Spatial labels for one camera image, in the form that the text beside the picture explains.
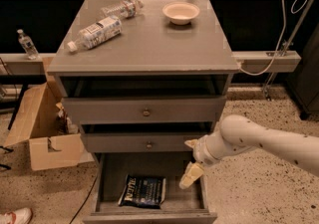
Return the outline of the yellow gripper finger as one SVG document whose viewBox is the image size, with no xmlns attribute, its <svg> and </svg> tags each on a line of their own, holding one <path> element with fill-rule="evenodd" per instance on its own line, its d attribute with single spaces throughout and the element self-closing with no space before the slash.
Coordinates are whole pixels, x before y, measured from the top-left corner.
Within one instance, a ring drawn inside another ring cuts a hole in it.
<svg viewBox="0 0 319 224">
<path fill-rule="evenodd" d="M 192 163 L 190 162 L 181 177 L 181 180 L 179 182 L 179 188 L 180 189 L 188 189 L 191 187 L 199 178 L 203 176 L 204 168 L 203 166 L 198 163 Z"/>
<path fill-rule="evenodd" d="M 198 140 L 197 139 L 190 139 L 190 140 L 186 140 L 184 142 L 184 144 L 188 147 L 190 147 L 191 149 L 194 149 L 196 147 L 198 143 Z"/>
</svg>

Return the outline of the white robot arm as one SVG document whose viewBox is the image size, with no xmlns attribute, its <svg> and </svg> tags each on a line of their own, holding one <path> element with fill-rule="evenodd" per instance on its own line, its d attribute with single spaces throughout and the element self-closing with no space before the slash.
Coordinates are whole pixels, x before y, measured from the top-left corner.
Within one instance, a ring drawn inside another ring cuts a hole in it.
<svg viewBox="0 0 319 224">
<path fill-rule="evenodd" d="M 191 187 L 204 174 L 206 166 L 219 163 L 253 147 L 263 149 L 289 163 L 319 175 L 319 138 L 261 126 L 242 115 L 229 115 L 219 130 L 199 139 L 187 140 L 195 162 L 190 162 L 179 187 Z"/>
</svg>

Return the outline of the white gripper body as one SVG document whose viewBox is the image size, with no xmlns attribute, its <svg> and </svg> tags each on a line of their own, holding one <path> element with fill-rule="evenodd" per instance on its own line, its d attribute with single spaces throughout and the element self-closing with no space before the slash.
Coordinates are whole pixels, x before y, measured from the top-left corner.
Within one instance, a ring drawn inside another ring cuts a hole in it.
<svg viewBox="0 0 319 224">
<path fill-rule="evenodd" d="M 224 157 L 224 141 L 219 133 L 201 137 L 193 149 L 194 159 L 204 166 L 219 163 Z"/>
</svg>

